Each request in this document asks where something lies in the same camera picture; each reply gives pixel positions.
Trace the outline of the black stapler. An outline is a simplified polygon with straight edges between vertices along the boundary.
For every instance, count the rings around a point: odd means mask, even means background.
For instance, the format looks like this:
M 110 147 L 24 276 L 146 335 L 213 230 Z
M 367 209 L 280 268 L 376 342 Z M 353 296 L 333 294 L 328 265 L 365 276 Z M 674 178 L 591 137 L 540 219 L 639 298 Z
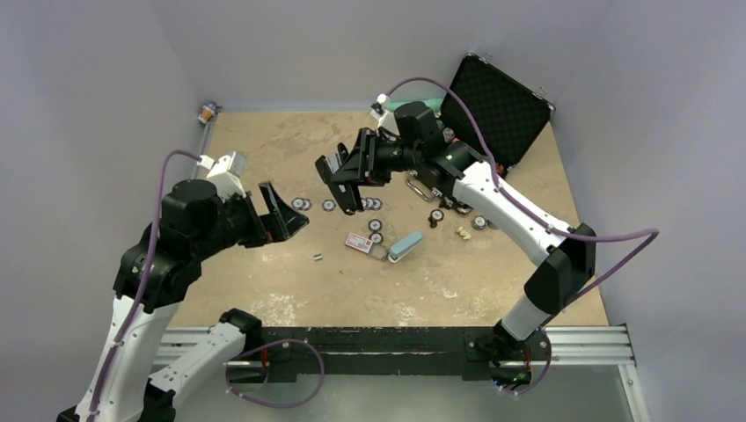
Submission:
M 354 215 L 364 210 L 359 191 L 357 170 L 344 166 L 349 154 L 340 144 L 337 151 L 330 156 L 320 156 L 315 161 L 315 168 L 322 182 L 328 187 L 338 208 L 346 215 Z

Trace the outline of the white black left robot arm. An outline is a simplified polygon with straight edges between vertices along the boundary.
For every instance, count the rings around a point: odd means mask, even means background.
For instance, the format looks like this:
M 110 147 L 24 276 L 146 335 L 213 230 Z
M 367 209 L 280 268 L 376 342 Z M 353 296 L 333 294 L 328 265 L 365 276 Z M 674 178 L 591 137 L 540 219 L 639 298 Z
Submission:
M 180 181 L 164 196 L 159 220 L 121 257 L 105 349 L 88 391 L 59 414 L 61 421 L 173 421 L 225 361 L 260 353 L 261 321 L 230 309 L 205 340 L 153 370 L 162 337 L 205 260 L 233 246 L 287 241 L 308 224 L 270 183 L 261 183 L 260 190 L 268 208 L 264 215 L 248 193 L 222 199 L 216 186 L 202 179 Z

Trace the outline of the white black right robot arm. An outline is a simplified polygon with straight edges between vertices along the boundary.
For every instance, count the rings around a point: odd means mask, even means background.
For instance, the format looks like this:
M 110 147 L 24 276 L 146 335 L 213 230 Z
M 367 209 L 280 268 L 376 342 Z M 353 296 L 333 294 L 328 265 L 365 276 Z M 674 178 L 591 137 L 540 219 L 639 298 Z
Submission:
M 362 186 L 384 186 L 393 172 L 415 171 L 427 186 L 479 212 L 512 239 L 535 265 L 524 293 L 494 328 L 496 351 L 514 358 L 529 336 L 557 316 L 594 276 L 595 231 L 576 228 L 526 199 L 494 175 L 487 158 L 465 142 L 446 142 L 435 112 L 421 101 L 395 111 L 371 107 L 377 128 L 359 130 L 355 145 L 339 144 L 335 156 L 320 156 L 315 167 L 341 210 L 363 209 Z

